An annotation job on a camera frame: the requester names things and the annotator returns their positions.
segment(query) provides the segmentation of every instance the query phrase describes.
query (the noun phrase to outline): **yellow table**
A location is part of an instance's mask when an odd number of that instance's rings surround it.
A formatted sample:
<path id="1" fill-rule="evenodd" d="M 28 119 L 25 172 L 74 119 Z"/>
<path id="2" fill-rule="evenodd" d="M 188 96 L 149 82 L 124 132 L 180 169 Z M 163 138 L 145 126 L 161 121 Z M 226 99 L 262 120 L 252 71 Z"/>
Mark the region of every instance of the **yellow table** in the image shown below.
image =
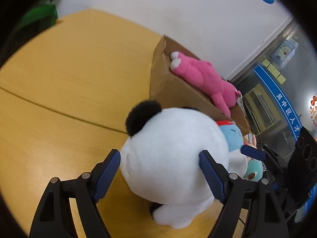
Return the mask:
<path id="1" fill-rule="evenodd" d="M 121 148 L 127 113 L 149 96 L 159 39 L 113 15 L 85 11 L 34 38 L 1 69 L 0 190 L 26 233 L 50 178 L 76 178 Z M 181 230 L 158 226 L 149 202 L 129 190 L 120 171 L 97 206 L 113 238 L 206 238 L 222 207 L 214 202 Z M 83 238 L 74 199 L 71 207 Z M 242 229 L 239 222 L 236 235 Z"/>
<path id="2" fill-rule="evenodd" d="M 2 67 L 0 87 L 39 105 L 125 132 L 133 106 L 149 98 L 161 36 L 114 15 L 66 16 Z"/>

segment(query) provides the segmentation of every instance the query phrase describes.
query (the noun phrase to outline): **yellow sticky note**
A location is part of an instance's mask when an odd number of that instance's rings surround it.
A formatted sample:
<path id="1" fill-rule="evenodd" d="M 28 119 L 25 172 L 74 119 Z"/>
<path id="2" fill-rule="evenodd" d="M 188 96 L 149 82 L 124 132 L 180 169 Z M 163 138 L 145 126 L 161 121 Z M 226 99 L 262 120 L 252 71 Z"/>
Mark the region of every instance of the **yellow sticky note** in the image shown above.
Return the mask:
<path id="1" fill-rule="evenodd" d="M 273 64 L 270 64 L 267 68 L 271 73 L 276 69 Z"/>
<path id="2" fill-rule="evenodd" d="M 272 75 L 277 78 L 278 75 L 280 75 L 280 72 L 278 71 L 278 69 L 275 69 L 275 70 L 272 72 Z"/>
<path id="3" fill-rule="evenodd" d="M 277 81 L 278 81 L 279 83 L 283 84 L 283 83 L 286 81 L 286 79 L 285 79 L 284 76 L 281 74 L 280 76 L 278 76 Z"/>
<path id="4" fill-rule="evenodd" d="M 262 64 L 267 68 L 270 65 L 270 61 L 265 59 Z"/>

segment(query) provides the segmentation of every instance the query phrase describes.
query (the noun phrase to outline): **white plush toy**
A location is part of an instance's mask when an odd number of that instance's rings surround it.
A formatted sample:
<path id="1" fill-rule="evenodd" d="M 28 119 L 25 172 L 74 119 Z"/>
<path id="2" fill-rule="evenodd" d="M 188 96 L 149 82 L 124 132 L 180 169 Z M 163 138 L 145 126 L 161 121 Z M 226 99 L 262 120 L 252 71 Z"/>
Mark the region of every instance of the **white plush toy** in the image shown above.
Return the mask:
<path id="1" fill-rule="evenodd" d="M 214 200 L 199 167 L 199 153 L 206 149 L 229 173 L 226 139 L 213 119 L 194 109 L 161 108 L 144 101 L 126 119 L 129 138 L 121 149 L 121 172 L 130 189 L 149 201 L 162 204 L 151 212 L 159 225 L 179 229 L 207 209 Z"/>

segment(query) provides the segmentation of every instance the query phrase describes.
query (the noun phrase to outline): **blue gripper pad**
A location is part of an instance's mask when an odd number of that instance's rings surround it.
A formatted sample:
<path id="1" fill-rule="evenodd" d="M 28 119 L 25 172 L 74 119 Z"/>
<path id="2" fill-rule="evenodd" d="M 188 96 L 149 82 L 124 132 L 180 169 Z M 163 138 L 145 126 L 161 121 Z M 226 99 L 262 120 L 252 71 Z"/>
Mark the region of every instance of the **blue gripper pad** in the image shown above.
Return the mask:
<path id="1" fill-rule="evenodd" d="M 215 168 L 204 154 L 204 150 L 199 154 L 199 166 L 203 175 L 205 176 L 212 194 L 216 199 L 222 202 L 225 199 L 223 182 L 221 181 L 221 178 L 217 174 Z"/>
<path id="2" fill-rule="evenodd" d="M 241 148 L 241 154 L 252 157 L 256 160 L 265 161 L 266 160 L 266 154 L 251 147 L 248 145 L 244 145 Z"/>
<path id="3" fill-rule="evenodd" d="M 109 160 L 106 167 L 103 169 L 100 177 L 96 182 L 95 193 L 93 195 L 94 201 L 97 203 L 104 198 L 109 186 L 115 177 L 115 174 L 120 166 L 121 156 L 119 151 L 115 151 L 112 158 Z"/>

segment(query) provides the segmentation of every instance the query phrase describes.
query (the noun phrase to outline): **pink plush toy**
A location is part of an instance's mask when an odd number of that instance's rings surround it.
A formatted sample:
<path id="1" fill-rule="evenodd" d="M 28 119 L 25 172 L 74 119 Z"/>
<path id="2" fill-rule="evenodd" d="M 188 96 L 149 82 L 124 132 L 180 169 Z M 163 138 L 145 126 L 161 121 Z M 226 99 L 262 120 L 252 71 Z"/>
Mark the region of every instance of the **pink plush toy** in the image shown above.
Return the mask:
<path id="1" fill-rule="evenodd" d="M 224 81 L 207 61 L 188 57 L 181 52 L 172 52 L 171 60 L 172 73 L 205 92 L 214 105 L 230 117 L 229 108 L 236 104 L 240 91 Z"/>

